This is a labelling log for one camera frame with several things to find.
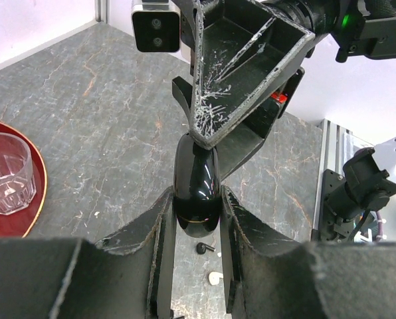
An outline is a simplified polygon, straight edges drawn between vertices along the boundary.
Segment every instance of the black oval object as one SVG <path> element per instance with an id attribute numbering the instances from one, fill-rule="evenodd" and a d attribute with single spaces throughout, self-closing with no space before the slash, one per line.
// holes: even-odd
<path id="1" fill-rule="evenodd" d="M 222 210 L 217 150 L 199 147 L 189 134 L 179 140 L 174 168 L 173 211 L 191 237 L 210 235 Z"/>

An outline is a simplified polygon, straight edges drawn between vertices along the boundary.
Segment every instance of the depth camera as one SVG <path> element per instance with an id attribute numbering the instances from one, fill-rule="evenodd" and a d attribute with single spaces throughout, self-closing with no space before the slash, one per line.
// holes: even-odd
<path id="1" fill-rule="evenodd" d="M 132 23 L 141 52 L 177 52 L 180 49 L 180 10 L 171 1 L 133 2 Z"/>

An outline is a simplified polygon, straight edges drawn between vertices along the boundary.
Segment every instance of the white panel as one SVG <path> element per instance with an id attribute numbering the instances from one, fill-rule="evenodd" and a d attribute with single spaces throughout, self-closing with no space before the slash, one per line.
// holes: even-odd
<path id="1" fill-rule="evenodd" d="M 132 0 L 109 2 L 109 23 L 132 35 Z M 328 37 L 304 61 L 306 74 L 287 111 L 314 124 L 327 118 L 372 144 L 396 136 L 396 59 L 358 56 L 340 64 L 337 51 Z"/>
<path id="2" fill-rule="evenodd" d="M 0 0 L 0 64 L 94 19 L 94 0 Z"/>

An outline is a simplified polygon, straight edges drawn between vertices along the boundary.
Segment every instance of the camera lens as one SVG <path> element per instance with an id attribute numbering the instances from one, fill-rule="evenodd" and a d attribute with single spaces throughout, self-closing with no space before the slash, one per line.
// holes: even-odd
<path id="1" fill-rule="evenodd" d="M 153 40 L 153 45 L 155 45 L 157 48 L 159 48 L 161 45 L 163 45 L 163 41 L 161 38 L 155 38 Z"/>
<path id="2" fill-rule="evenodd" d="M 161 29 L 161 20 L 159 20 L 159 19 L 153 19 L 153 20 L 152 20 L 152 27 L 153 27 L 155 30 L 160 30 L 160 29 Z"/>

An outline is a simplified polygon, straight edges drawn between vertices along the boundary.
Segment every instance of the clear plastic cup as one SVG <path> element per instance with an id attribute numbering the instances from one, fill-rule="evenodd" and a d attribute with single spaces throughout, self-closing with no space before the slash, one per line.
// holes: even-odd
<path id="1" fill-rule="evenodd" d="M 35 194 L 30 147 L 17 136 L 0 133 L 0 214 L 28 207 Z"/>

